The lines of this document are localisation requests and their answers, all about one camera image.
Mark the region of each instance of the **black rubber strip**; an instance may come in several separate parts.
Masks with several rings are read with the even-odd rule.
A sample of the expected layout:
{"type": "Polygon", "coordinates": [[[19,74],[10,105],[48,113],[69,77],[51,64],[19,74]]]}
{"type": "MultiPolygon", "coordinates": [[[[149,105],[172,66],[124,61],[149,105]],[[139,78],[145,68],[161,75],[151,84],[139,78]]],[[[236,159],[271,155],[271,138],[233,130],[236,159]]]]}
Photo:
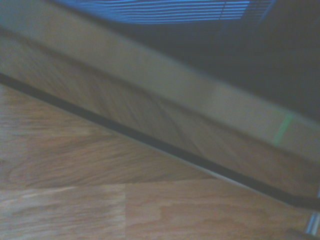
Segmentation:
{"type": "Polygon", "coordinates": [[[274,186],[268,185],[262,181],[256,180],[252,177],[245,176],[241,173],[228,169],[224,166],[221,166],[217,163],[209,161],[203,157],[200,157],[191,152],[185,151],[181,148],[173,146],[169,143],[156,139],[152,136],[134,130],[130,127],[122,125],[116,121],[105,118],[99,114],[86,110],[82,107],[79,107],[75,104],[62,100],[58,97],[55,97],[49,93],[46,93],[42,90],[39,90],[35,87],[32,87],[28,84],[25,84],[19,80],[16,80],[12,77],[6,76],[0,73],[0,84],[3,84],[9,88],[15,89],[21,93],[27,94],[35,99],[46,102],[52,106],[58,107],[62,110],[65,110],[69,113],[77,115],[81,118],[89,120],[95,124],[103,126],[107,129],[110,129],[121,135],[125,135],[131,139],[139,141],[143,144],[146,144],[152,148],[163,151],[167,154],[170,154],[174,157],[177,157],[181,160],[184,160],[190,164],[196,165],[200,168],[209,170],[212,173],[223,176],[227,179],[235,181],[239,184],[247,186],[257,192],[260,192],[264,195],[267,195],[271,198],[279,200],[283,203],[291,205],[293,207],[304,208],[309,210],[314,210],[320,212],[320,199],[319,198],[310,198],[303,196],[292,195],[291,193],[285,192],[281,189],[278,189],[274,186]]]}

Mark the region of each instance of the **wooden floor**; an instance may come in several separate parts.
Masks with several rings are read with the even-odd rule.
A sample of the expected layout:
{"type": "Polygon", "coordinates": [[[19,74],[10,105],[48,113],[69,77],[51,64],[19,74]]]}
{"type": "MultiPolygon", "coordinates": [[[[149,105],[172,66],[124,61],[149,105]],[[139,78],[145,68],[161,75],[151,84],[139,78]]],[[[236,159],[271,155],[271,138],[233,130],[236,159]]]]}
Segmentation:
{"type": "Polygon", "coordinates": [[[1,239],[266,240],[308,212],[0,87],[1,239]]]}
{"type": "MultiPolygon", "coordinates": [[[[1,43],[3,73],[286,191],[316,195],[319,169],[305,159],[31,43],[1,43]]],[[[309,214],[0,85],[0,239],[280,240],[288,228],[303,230],[309,214]]]]}

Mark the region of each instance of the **blue light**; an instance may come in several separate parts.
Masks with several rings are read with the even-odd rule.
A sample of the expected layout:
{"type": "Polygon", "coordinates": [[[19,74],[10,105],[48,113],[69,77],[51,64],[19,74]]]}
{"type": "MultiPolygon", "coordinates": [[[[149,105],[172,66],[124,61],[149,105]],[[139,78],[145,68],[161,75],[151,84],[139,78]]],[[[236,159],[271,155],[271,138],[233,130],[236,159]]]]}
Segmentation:
{"type": "Polygon", "coordinates": [[[54,0],[97,17],[127,24],[174,24],[241,19],[250,1],[54,0]]]}

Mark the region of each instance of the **laminate flooring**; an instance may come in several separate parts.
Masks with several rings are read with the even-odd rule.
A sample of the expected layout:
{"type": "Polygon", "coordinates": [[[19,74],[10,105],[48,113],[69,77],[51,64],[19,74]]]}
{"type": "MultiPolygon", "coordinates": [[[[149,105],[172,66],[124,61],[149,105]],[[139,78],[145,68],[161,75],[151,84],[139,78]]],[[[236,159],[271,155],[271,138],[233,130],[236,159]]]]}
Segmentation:
{"type": "Polygon", "coordinates": [[[0,239],[280,240],[309,212],[0,86],[0,239]]]}

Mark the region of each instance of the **metal object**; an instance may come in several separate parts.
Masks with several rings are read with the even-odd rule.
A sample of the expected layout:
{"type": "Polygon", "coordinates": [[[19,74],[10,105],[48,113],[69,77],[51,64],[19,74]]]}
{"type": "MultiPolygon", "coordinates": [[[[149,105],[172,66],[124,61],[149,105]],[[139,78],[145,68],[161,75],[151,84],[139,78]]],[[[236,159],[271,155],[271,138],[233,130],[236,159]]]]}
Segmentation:
{"type": "MultiPolygon", "coordinates": [[[[320,198],[320,186],[319,186],[317,197],[320,198]]],[[[305,233],[315,236],[317,234],[319,222],[320,222],[320,212],[313,212],[306,225],[305,233]]]]}

